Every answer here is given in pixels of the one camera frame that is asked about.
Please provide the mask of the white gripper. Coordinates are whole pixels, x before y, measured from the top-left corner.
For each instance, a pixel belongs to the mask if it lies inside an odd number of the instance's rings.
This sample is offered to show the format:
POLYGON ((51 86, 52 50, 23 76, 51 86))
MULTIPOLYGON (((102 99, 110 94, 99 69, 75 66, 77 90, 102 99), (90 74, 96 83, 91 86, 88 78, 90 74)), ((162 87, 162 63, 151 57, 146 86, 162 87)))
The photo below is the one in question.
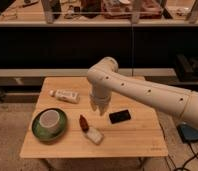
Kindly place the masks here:
POLYGON ((96 111, 99 107, 100 116, 106 112, 106 106, 109 104, 111 97, 97 97, 93 93, 90 94, 90 104, 93 111, 96 111))

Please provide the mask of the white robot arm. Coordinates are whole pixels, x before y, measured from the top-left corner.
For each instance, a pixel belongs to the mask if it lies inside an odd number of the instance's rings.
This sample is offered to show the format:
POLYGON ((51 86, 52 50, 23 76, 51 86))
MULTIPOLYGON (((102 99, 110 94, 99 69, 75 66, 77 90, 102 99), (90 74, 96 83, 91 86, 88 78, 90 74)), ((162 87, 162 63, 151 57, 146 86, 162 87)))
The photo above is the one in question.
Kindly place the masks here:
POLYGON ((130 99, 177 117, 198 129, 198 92, 138 80, 118 73, 118 63, 105 57, 87 71, 87 80, 92 85, 90 93, 93 110, 104 114, 114 91, 130 99))

